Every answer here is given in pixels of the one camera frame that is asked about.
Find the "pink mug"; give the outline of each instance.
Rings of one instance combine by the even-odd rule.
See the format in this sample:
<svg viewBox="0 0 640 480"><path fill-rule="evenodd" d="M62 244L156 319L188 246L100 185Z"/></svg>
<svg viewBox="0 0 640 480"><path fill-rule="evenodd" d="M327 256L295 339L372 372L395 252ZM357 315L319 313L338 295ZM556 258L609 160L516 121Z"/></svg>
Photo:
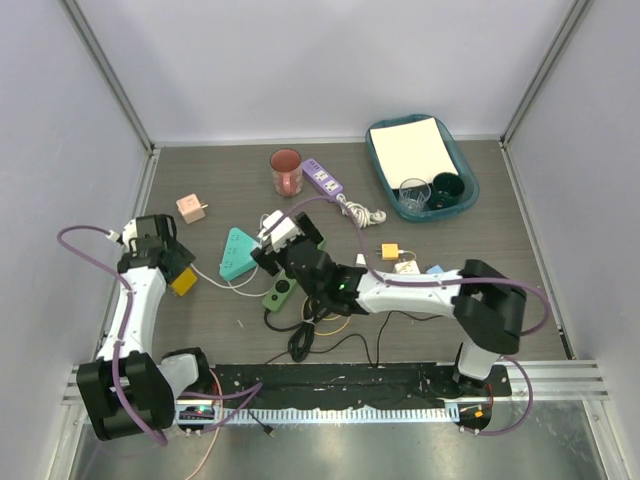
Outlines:
<svg viewBox="0 0 640 480"><path fill-rule="evenodd" d="M271 176L283 197L293 197L302 190L302 157L295 150L284 148L271 155Z"/></svg>

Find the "gray wood tabletop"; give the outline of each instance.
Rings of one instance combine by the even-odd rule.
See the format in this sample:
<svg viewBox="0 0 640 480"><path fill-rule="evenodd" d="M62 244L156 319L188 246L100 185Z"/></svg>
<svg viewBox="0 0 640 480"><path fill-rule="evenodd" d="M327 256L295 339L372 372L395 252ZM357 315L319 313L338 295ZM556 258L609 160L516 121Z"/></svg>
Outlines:
<svg viewBox="0 0 640 480"><path fill-rule="evenodd" d="M212 278L218 276L229 229L238 227L254 235L259 218L275 209L286 210L301 199L317 194L305 183L293 198L279 196L273 187L269 157L278 148L291 147L303 158L315 158L345 187L348 200L369 209L387 212L382 225L364 230L374 267L391 271L393 262L375 255L381 243L398 243L418 256L422 271L439 264L444 270L461 268L466 259L480 259L507 277L534 286L542 284L531 244L525 230L500 148L495 141L465 141L460 147L480 183L480 197L474 207L454 218L424 224L401 220L393 210L375 173L363 143L251 145L164 148L147 206L148 213L169 213L177 217L179 240L196 255L195 265ZM206 217L186 225L176 200L196 193L208 203ZM353 265L359 251L353 226L331 204L316 202L304 208L327 238L326 251L336 262ZM247 278L240 277L237 282ZM266 292L274 280L259 271L242 287L249 293ZM298 289L282 311L272 315L279 326L297 323L304 300ZM247 298L200 279L184 297L165 295L156 320L153 353L185 347L203 349L211 363L261 363L286 350L289 334L268 330L263 324L260 298ZM529 296L525 328L542 316L542 306ZM375 339L386 314L354 316L342 332L317 336L314 349L334 345L350 333L362 334L375 355ZM318 331L330 332L342 319L322 322ZM382 361L452 361L465 336L452 319L416 322L400 315L392 317L382 337ZM521 360L566 358L553 319L535 335L521 341ZM288 356L279 362L290 362ZM310 362L365 362L362 342L352 338L325 355L312 355Z"/></svg>

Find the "mug handle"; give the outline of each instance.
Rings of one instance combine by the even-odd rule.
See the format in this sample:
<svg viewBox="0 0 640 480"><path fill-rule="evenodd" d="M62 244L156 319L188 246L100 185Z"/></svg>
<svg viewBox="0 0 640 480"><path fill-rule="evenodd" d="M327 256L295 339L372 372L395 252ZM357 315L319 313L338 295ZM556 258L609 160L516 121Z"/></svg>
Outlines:
<svg viewBox="0 0 640 480"><path fill-rule="evenodd" d="M287 197L290 197L293 195L293 188L291 185L291 174L290 173L285 173L282 176L282 193L284 195L286 195Z"/></svg>

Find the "white wall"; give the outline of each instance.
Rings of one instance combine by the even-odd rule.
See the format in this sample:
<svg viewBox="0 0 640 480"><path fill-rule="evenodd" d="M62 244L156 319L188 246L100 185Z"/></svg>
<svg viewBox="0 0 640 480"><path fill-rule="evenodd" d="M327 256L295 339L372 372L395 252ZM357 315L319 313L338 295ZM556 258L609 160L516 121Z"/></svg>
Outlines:
<svg viewBox="0 0 640 480"><path fill-rule="evenodd" d="M43 478L71 366L90 360L111 280L56 243L66 225L118 227L144 153L58 2L0 15L0 471ZM73 241L102 260L99 235Z"/></svg>
<svg viewBox="0 0 640 480"><path fill-rule="evenodd" d="M572 0L80 0L156 141L502 134Z"/></svg>
<svg viewBox="0 0 640 480"><path fill-rule="evenodd" d="M571 342L640 454L640 3L595 1L513 152Z"/></svg>

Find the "purple power strip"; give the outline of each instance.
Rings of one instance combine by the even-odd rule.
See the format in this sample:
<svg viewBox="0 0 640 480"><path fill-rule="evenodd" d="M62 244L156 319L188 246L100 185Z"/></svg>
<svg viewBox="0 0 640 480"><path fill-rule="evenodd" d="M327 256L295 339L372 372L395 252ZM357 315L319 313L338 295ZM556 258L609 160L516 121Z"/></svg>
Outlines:
<svg viewBox="0 0 640 480"><path fill-rule="evenodd" d="M313 158L302 162L304 175L315 185L315 187L325 195L335 197L342 192L342 185L329 172L323 168Z"/></svg>

